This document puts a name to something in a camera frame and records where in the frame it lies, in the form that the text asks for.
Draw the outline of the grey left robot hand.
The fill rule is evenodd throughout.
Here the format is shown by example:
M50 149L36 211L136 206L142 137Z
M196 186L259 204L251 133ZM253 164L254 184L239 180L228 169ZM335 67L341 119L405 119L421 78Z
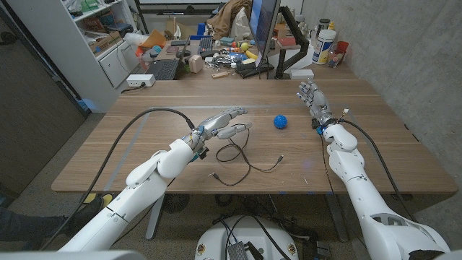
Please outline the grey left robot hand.
M244 108L229 108L218 113L215 116L209 117L202 121L195 129L191 130L189 135L186 135L182 140L192 149L194 154L204 158L209 149L205 146L205 141L212 137L218 139L229 139L239 132L245 131L252 127L252 123L238 123L228 127L228 124L236 116L246 114Z

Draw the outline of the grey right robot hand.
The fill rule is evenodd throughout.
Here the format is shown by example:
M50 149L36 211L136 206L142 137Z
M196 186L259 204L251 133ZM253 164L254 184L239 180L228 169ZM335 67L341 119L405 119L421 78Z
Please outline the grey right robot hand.
M316 83L310 80L308 82L301 82L299 89L300 91L297 93L297 96L309 108L310 115L314 120L314 129L318 126L325 129L335 123L336 119L331 112L328 99L318 89Z

